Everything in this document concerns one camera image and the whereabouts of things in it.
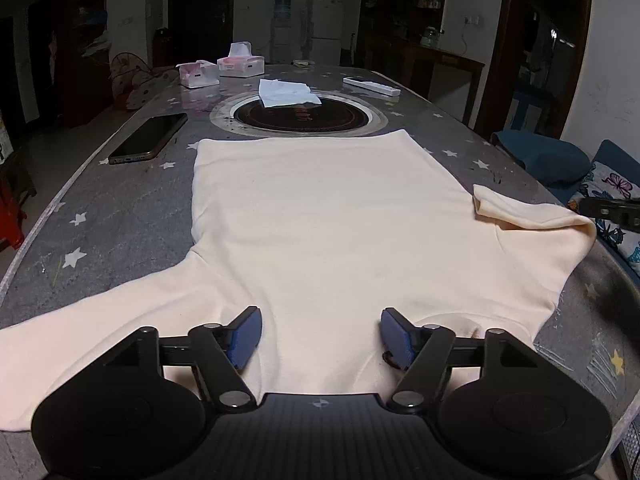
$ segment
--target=patterned pillow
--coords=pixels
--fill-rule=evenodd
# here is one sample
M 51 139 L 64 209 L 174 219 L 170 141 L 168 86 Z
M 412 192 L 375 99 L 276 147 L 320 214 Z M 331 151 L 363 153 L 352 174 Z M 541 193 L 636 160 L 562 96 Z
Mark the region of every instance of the patterned pillow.
M 640 188 L 629 182 L 623 176 L 613 171 L 609 166 L 599 162 L 591 165 L 591 171 L 582 180 L 577 193 L 568 202 L 574 211 L 583 197 L 622 199 L 640 198 Z M 629 266 L 640 276 L 640 234 L 626 231 L 618 224 L 608 220 L 595 220 L 598 234 L 622 256 Z

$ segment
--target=white tissue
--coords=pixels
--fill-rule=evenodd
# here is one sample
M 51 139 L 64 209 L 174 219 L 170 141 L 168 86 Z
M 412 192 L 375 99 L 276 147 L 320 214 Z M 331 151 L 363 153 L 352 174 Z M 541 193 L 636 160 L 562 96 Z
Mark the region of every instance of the white tissue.
M 258 95 L 265 108 L 302 103 L 321 104 L 318 96 L 312 94 L 311 88 L 304 83 L 290 83 L 277 79 L 260 79 Z
M 238 43 L 232 43 L 229 49 L 229 57 L 250 57 L 251 56 L 251 43 L 248 41 L 239 41 Z

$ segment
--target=tile floor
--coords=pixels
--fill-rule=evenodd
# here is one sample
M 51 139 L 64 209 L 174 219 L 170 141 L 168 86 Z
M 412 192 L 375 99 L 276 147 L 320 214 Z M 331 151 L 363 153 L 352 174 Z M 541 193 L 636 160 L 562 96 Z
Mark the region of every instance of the tile floor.
M 43 128 L 28 140 L 21 157 L 38 194 L 29 197 L 22 206 L 27 213 L 22 222 L 25 236 L 78 167 L 131 116 L 130 112 L 110 107 L 88 124 L 77 128 Z M 0 252 L 0 276 L 4 276 L 14 254 L 11 247 Z

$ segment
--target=blue gripper pad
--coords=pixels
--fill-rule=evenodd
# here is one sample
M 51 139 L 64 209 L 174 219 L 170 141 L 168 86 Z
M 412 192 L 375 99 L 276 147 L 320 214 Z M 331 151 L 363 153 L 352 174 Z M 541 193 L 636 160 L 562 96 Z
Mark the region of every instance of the blue gripper pad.
M 395 364 L 401 370 L 407 370 L 414 362 L 417 354 L 411 343 L 411 335 L 396 319 L 391 312 L 393 309 L 385 309 L 380 316 L 380 333 L 382 342 L 391 353 Z
M 249 357 L 258 346 L 262 335 L 262 314 L 255 310 L 244 322 L 234 330 L 231 343 L 226 349 L 226 358 L 238 370 L 242 370 Z

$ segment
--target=red stool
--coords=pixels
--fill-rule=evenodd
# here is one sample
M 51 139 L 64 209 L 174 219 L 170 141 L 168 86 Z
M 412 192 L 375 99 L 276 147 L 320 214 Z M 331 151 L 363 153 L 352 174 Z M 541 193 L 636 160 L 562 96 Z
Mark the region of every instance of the red stool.
M 0 238 L 4 238 L 14 249 L 18 249 L 24 241 L 24 235 L 20 228 L 22 220 L 27 218 L 26 213 L 20 209 L 11 192 L 9 183 L 3 178 L 0 180 Z

